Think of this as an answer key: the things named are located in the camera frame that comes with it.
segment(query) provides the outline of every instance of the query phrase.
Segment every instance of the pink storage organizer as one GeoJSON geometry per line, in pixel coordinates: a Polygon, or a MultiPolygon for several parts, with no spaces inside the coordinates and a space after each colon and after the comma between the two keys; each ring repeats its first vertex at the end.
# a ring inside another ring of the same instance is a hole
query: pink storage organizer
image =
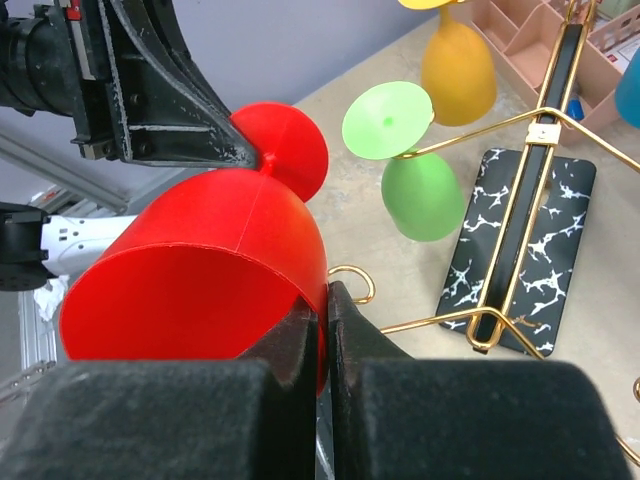
{"type": "MultiPolygon", "coordinates": [[[[568,0],[473,0],[453,11],[485,38],[498,72],[533,109],[567,6],[568,0]]],[[[640,6],[589,34],[577,82],[585,113],[581,123],[594,132],[619,118],[614,91],[622,73],[603,52],[639,31],[640,6]]],[[[581,138],[564,128],[560,141],[570,145],[581,138]]]]}

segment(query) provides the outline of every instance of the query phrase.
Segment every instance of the red plastic cup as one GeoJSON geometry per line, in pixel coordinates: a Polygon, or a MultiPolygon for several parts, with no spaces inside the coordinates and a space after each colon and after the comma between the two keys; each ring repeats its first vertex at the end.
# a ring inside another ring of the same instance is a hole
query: red plastic cup
{"type": "Polygon", "coordinates": [[[325,372],[327,259],[302,200],[230,169],[175,186],[72,287],[60,330],[72,360],[234,358],[298,296],[319,315],[325,372]]]}
{"type": "Polygon", "coordinates": [[[281,181],[303,202],[322,187],[329,150],[322,132],[303,112],[275,102],[253,103],[230,117],[260,156],[260,169],[281,181]]]}

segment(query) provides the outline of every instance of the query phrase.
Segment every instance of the black robotic arm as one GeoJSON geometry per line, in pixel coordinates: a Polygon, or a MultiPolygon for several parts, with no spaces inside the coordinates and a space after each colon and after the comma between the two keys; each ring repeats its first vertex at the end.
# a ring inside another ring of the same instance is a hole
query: black robotic arm
{"type": "Polygon", "coordinates": [[[0,0],[0,106],[72,117],[88,159],[256,168],[251,144],[191,59],[171,0],[0,0]]]}

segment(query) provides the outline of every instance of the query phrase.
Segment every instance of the table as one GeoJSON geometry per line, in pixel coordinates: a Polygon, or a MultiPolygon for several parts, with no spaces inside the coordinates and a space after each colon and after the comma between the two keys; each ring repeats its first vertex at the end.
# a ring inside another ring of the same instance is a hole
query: table
{"type": "MultiPolygon", "coordinates": [[[[436,27],[437,19],[427,22],[298,104],[320,127],[330,151],[327,181],[308,204],[324,236],[329,265],[355,264],[373,276],[378,294],[361,311],[378,327],[434,314],[458,232],[436,243],[404,238],[382,203],[380,181],[386,162],[352,155],[342,142],[342,118],[358,95],[370,87],[393,80],[418,82],[424,47],[436,27]]],[[[500,79],[498,100],[485,118],[461,128],[432,126],[420,145],[526,110],[500,79]]],[[[482,154],[491,147],[520,150],[525,131],[526,122],[439,153],[450,163],[469,197],[482,154]]],[[[638,131],[621,120],[601,136],[640,159],[638,131]]],[[[561,147],[557,154],[593,161],[598,175],[556,350],[550,359],[574,363],[589,375],[618,432],[638,450],[640,404],[633,397],[632,385],[640,376],[640,320],[636,315],[640,309],[636,273],[640,252],[634,248],[640,237],[640,176],[594,144],[561,147]]],[[[365,292],[364,284],[354,275],[336,278],[343,280],[354,296],[365,292]]],[[[525,358],[501,347],[487,356],[474,353],[463,335],[437,326],[394,334],[392,339],[417,358],[525,358]]],[[[634,473],[640,479],[640,469],[634,473]]]]}

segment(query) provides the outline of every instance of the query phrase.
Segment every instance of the gold metal rack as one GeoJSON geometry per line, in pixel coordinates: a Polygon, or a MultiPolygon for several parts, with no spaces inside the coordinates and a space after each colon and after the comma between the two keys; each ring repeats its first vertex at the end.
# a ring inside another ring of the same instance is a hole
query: gold metal rack
{"type": "MultiPolygon", "coordinates": [[[[580,59],[582,50],[584,48],[585,42],[587,41],[587,35],[589,34],[590,26],[594,24],[595,13],[596,13],[596,0],[589,0],[589,7],[586,15],[584,15],[583,11],[580,11],[581,8],[582,7],[579,4],[578,0],[570,0],[567,14],[565,16],[564,22],[562,23],[560,31],[558,32],[558,38],[552,50],[551,59],[549,61],[549,65],[547,67],[547,71],[544,76],[544,81],[543,81],[542,89],[538,99],[538,104],[534,110],[531,110],[526,113],[522,113],[520,115],[516,115],[512,118],[503,120],[501,122],[495,123],[485,128],[481,128],[479,130],[472,131],[470,133],[461,135],[451,140],[440,142],[435,145],[424,147],[417,151],[414,151],[411,153],[404,153],[402,155],[395,157],[396,159],[410,159],[410,158],[419,157],[421,155],[435,152],[437,150],[440,150],[445,147],[449,147],[451,145],[455,145],[458,143],[465,142],[467,140],[471,140],[472,138],[480,137],[488,133],[501,130],[505,127],[514,125],[516,123],[520,123],[524,120],[533,119],[533,121],[529,125],[529,131],[525,140],[522,157],[520,159],[518,171],[513,183],[513,191],[511,192],[511,195],[509,197],[507,209],[502,219],[502,225],[498,234],[498,240],[496,242],[496,246],[493,251],[493,255],[491,257],[489,268],[487,269],[487,273],[485,275],[485,281],[483,284],[483,289],[479,296],[478,306],[475,308],[470,308],[470,309],[462,310],[459,312],[453,312],[446,315],[440,315],[440,316],[431,317],[431,318],[423,318],[420,320],[414,320],[414,321],[402,323],[399,325],[385,327],[381,329],[381,332],[383,334],[389,335],[392,333],[411,330],[414,328],[425,327],[428,325],[436,325],[442,322],[471,318],[471,321],[469,322],[469,326],[467,327],[466,337],[467,337],[467,341],[471,344],[471,346],[474,349],[481,352],[488,352],[490,349],[492,349],[498,344],[498,341],[500,340],[502,333],[506,329],[506,330],[509,330],[514,335],[514,337],[522,344],[522,346],[526,349],[526,351],[532,357],[538,360],[544,360],[545,357],[536,350],[535,346],[518,329],[518,327],[516,326],[517,322],[509,318],[509,309],[513,301],[513,296],[515,294],[516,286],[518,284],[518,278],[519,278],[518,275],[520,273],[520,270],[522,269],[522,265],[527,253],[527,245],[531,238],[533,227],[536,223],[538,211],[539,211],[541,200],[543,197],[543,192],[545,189],[545,183],[551,171],[551,165],[553,162],[555,149],[557,148],[560,141],[562,126],[566,125],[571,128],[574,128],[575,130],[580,132],[582,135],[584,135],[591,141],[595,142],[601,148],[603,148],[604,150],[609,152],[611,155],[616,157],[622,163],[631,167],[637,173],[640,173],[640,163],[633,160],[631,157],[624,154],[623,152],[615,148],[613,145],[609,144],[608,142],[600,138],[598,135],[596,135],[589,129],[583,127],[580,123],[576,122],[575,120],[573,120],[571,117],[569,117],[567,114],[564,113],[570,100],[571,89],[575,82],[579,59],[580,59]],[[574,60],[571,65],[571,69],[569,71],[569,77],[566,84],[567,88],[565,89],[564,95],[562,97],[561,108],[556,109],[556,108],[545,107],[543,105],[545,103],[545,99],[549,92],[549,86],[551,83],[552,75],[554,73],[554,70],[558,62],[559,53],[562,47],[562,39],[564,38],[564,34],[567,31],[568,26],[572,23],[581,23],[583,25],[583,28],[580,34],[580,39],[578,42],[574,60]],[[554,117],[555,122],[552,124],[542,123],[540,120],[543,115],[554,117]],[[510,278],[509,286],[508,286],[506,295],[504,297],[504,300],[502,302],[502,307],[500,309],[497,309],[497,308],[486,305],[489,284],[490,284],[490,280],[492,279],[495,273],[498,255],[505,241],[506,231],[509,226],[512,213],[514,211],[516,198],[518,197],[518,192],[521,189],[524,172],[527,167],[528,155],[532,146],[534,145],[541,145],[541,146],[547,147],[547,155],[544,159],[544,163],[542,167],[542,175],[538,179],[538,183],[535,189],[534,199],[533,199],[534,200],[533,208],[530,212],[529,219],[526,223],[524,237],[522,239],[520,248],[516,256],[516,264],[513,271],[513,275],[510,278]],[[476,331],[478,328],[478,324],[482,318],[482,315],[489,315],[497,320],[496,328],[494,329],[493,334],[488,341],[480,341],[476,338],[476,331]]],[[[357,273],[359,276],[365,279],[365,281],[367,282],[367,285],[369,286],[369,294],[367,295],[367,297],[364,297],[362,299],[357,299],[358,303],[362,304],[370,301],[375,295],[375,285],[371,277],[366,272],[359,269],[358,267],[350,267],[349,269],[347,269],[347,271],[357,273]]],[[[636,399],[640,402],[640,378],[638,378],[634,383],[633,393],[636,399]]],[[[620,444],[620,446],[622,447],[622,450],[624,451],[625,455],[636,466],[640,467],[640,455],[637,452],[635,452],[619,435],[616,435],[616,439],[620,444]]]]}

